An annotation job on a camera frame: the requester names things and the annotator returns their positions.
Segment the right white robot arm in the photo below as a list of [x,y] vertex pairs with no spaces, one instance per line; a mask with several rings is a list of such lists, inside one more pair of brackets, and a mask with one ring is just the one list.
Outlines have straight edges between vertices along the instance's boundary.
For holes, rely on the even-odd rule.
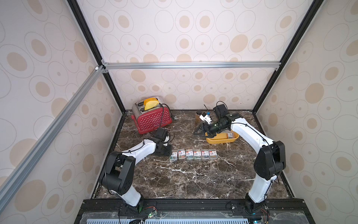
[[193,134],[213,138],[225,130],[231,130],[242,137],[257,153],[254,170],[256,176],[250,191],[245,196],[245,211],[254,215],[265,205],[266,195],[280,173],[286,168],[285,145],[274,141],[250,125],[239,113],[230,113],[225,104],[213,109],[217,121],[210,114],[201,113],[200,124]]

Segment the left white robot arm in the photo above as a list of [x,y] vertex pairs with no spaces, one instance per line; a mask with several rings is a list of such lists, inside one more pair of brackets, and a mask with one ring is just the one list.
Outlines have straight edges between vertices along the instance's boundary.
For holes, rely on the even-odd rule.
[[142,140],[138,145],[122,152],[112,152],[104,162],[99,183],[109,193],[118,194],[131,210],[141,213],[144,209],[143,196],[132,184],[135,167],[149,155],[170,156],[170,137],[167,130],[158,128],[152,137]]

